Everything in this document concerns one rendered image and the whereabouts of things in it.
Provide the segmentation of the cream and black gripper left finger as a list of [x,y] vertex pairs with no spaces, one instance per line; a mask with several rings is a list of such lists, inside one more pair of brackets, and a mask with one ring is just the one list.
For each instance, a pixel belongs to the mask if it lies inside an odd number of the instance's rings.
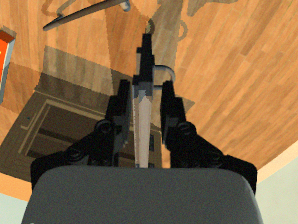
[[128,144],[131,108],[130,81],[121,79],[117,98],[110,96],[105,118],[95,124],[93,132],[69,146],[64,152],[52,153],[32,162],[30,167],[32,191],[42,174],[54,167],[67,165],[119,167],[119,151]]

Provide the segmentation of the orange spirit level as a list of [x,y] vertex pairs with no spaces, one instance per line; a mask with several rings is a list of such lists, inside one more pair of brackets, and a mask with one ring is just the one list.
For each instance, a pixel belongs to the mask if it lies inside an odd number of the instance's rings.
[[0,105],[3,102],[5,83],[15,38],[0,32]]

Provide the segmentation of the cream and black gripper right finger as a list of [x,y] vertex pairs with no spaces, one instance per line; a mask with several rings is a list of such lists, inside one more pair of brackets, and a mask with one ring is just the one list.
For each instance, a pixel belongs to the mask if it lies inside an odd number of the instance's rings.
[[219,168],[237,172],[256,194],[257,168],[250,162],[224,155],[197,134],[195,125],[186,120],[182,97],[175,98],[173,81],[162,84],[160,120],[162,144],[170,151],[170,168]]

